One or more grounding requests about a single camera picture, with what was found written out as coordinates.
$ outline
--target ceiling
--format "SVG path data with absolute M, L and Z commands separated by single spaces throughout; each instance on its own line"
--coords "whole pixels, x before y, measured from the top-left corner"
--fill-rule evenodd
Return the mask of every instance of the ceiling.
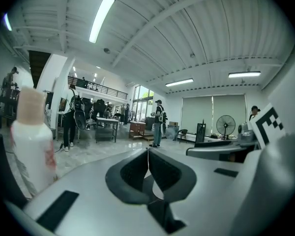
M 14 49 L 23 56 L 27 50 L 72 55 L 154 91 L 175 93 L 236 85 L 262 89 L 295 44 L 272 0 L 116 0 L 92 44 L 89 33 L 101 1 L 19 0 L 8 13 Z M 228 78 L 238 71 L 261 76 Z M 165 86 L 189 78 L 194 82 Z

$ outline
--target standing fan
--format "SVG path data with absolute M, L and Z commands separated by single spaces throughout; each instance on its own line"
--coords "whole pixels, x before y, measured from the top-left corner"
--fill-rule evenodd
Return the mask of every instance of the standing fan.
M 226 139 L 226 136 L 234 132 L 235 126 L 235 120 L 228 115 L 221 116 L 216 122 L 216 129 L 221 135 L 224 134 L 224 140 Z

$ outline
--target light fixture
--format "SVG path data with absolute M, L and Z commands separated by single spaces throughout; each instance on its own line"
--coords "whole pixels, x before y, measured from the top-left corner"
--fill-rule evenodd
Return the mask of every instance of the light fixture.
M 115 0 L 103 0 L 102 1 L 101 5 L 97 11 L 97 14 L 95 16 L 92 30 L 90 31 L 89 42 L 94 43 L 94 44 L 96 43 L 99 31 L 102 27 L 102 24 L 107 16 L 108 11 L 110 10 L 110 8 L 112 7 L 114 2 L 115 2 Z
M 189 82 L 193 82 L 193 79 L 188 79 L 188 80 L 183 80 L 183 81 L 176 81 L 176 82 L 172 82 L 172 83 L 167 83 L 166 86 L 167 87 L 171 87 L 171 86 L 176 86 L 176 85 L 185 84 L 185 83 L 189 83 Z
M 5 25 L 8 28 L 8 30 L 9 31 L 12 31 L 12 28 L 11 28 L 11 25 L 10 25 L 10 22 L 9 22 L 9 19 L 8 19 L 8 13 L 6 13 L 4 15 L 4 22 L 5 22 Z
M 239 73 L 229 73 L 229 78 L 240 78 L 240 77 L 258 77 L 261 72 L 239 72 Z

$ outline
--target white floor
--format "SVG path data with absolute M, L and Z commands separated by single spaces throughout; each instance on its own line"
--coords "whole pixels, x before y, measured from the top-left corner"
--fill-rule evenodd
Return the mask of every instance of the white floor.
M 123 153 L 132 149 L 145 148 L 148 147 L 151 142 L 147 142 L 143 139 L 132 140 L 128 139 L 129 124 L 121 126 L 118 131 L 116 143 L 112 140 L 109 141 L 99 141 L 95 143 L 95 131 L 82 131 L 80 142 L 75 142 L 74 147 L 71 147 L 69 152 L 60 150 L 56 153 L 56 162 L 57 162 L 57 174 L 59 177 L 62 177 L 72 169 L 96 160 L 104 159 L 106 157 Z M 7 158 L 11 167 L 11 170 L 14 174 L 14 177 L 23 191 L 24 195 L 28 198 L 31 198 L 24 182 L 21 178 L 19 170 L 15 162 L 15 156 L 12 151 L 11 140 L 9 135 L 9 128 L 5 127 L 0 130 L 0 133 L 3 135 L 3 142 L 5 150 L 7 151 Z M 59 147 L 62 143 L 62 138 L 59 138 L 59 141 L 54 140 L 55 151 L 59 150 Z M 185 154 L 186 150 L 190 147 L 193 147 L 194 144 L 186 143 L 179 141 L 172 141 L 168 139 L 162 139 L 161 148 L 165 149 L 172 153 Z

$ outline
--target railing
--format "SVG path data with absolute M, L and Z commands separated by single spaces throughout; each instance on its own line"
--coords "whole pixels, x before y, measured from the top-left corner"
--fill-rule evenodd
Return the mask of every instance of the railing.
M 108 88 L 90 81 L 81 80 L 75 77 L 68 76 L 68 84 L 73 84 L 80 88 L 90 89 L 95 92 L 105 93 L 110 96 L 114 96 L 117 98 L 127 99 L 127 93 L 121 92 L 112 88 Z

